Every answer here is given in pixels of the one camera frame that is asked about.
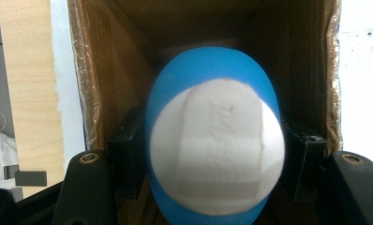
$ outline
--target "wooden panel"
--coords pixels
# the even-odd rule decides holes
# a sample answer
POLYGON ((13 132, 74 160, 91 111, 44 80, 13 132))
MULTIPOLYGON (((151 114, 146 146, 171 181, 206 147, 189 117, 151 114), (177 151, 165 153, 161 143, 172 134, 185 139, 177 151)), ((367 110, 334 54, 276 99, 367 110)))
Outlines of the wooden panel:
MULTIPOLYGON (((63 136, 52 59, 50 1, 0 1, 8 90, 22 171, 64 178, 63 136)), ((24 197, 42 187, 24 187, 24 197)))
POLYGON ((158 47, 234 38, 261 1, 115 0, 158 47))

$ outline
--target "screw hole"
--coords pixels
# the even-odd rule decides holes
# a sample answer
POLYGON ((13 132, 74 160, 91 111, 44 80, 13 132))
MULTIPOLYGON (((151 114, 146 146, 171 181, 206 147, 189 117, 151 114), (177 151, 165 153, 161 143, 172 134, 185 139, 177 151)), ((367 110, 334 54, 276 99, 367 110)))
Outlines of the screw hole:
POLYGON ((84 154, 79 158, 79 162, 83 164, 92 163, 99 159, 99 155, 97 153, 87 153, 84 154))
POLYGON ((342 158, 344 158, 344 160, 346 160, 350 164, 354 165, 362 165, 365 163, 361 158, 350 154, 344 154, 342 155, 342 158))

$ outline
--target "light wood surface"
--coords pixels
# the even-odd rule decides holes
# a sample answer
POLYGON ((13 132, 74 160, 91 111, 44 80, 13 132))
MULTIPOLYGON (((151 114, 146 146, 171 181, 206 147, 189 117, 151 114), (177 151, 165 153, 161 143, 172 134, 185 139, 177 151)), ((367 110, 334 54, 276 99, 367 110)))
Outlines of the light wood surface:
MULTIPOLYGON (((64 178, 63 136, 52 58, 50 1, 0 1, 0 25, 21 171, 64 178)), ((44 187, 24 187, 24 197, 44 187)))

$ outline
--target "blue object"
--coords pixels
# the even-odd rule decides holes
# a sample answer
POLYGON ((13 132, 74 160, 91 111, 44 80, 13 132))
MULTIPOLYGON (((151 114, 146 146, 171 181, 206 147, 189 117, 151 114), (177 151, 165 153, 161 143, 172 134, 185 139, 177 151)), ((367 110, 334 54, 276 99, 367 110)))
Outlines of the blue object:
MULTIPOLYGON (((178 94, 195 85, 219 78, 231 78, 249 84, 280 120, 276 95, 262 68, 248 55, 227 48, 203 47, 183 52, 170 61, 159 74, 146 108, 146 138, 164 107, 178 94)), ((148 175, 157 205, 170 224, 251 224, 268 198, 244 213, 229 216, 207 216, 185 208, 173 200, 159 184, 150 159, 148 175)))

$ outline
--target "cardboard box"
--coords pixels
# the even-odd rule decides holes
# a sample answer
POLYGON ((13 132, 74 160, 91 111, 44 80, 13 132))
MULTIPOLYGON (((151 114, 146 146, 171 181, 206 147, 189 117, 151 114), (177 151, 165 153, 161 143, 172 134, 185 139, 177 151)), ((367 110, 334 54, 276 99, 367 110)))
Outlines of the cardboard box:
MULTIPOLYGON (((329 41, 336 29, 337 0, 69 0, 68 4, 89 149, 105 148, 126 114, 147 100, 156 76, 175 55, 201 46, 229 47, 250 55, 273 83, 283 113, 323 137, 327 133, 336 137, 327 124, 337 119, 328 107, 338 103, 337 95, 328 94, 333 93, 328 83, 336 74, 335 46, 329 41)), ((336 124, 330 126, 337 131, 336 124)), ((144 221, 155 217, 157 207, 149 188, 142 189, 140 203, 121 207, 122 219, 137 223, 142 217, 144 221)), ((299 214, 295 220, 302 211, 306 207, 293 213, 288 206, 288 213, 281 215, 291 219, 288 224, 301 217, 312 224, 314 214, 299 214)))

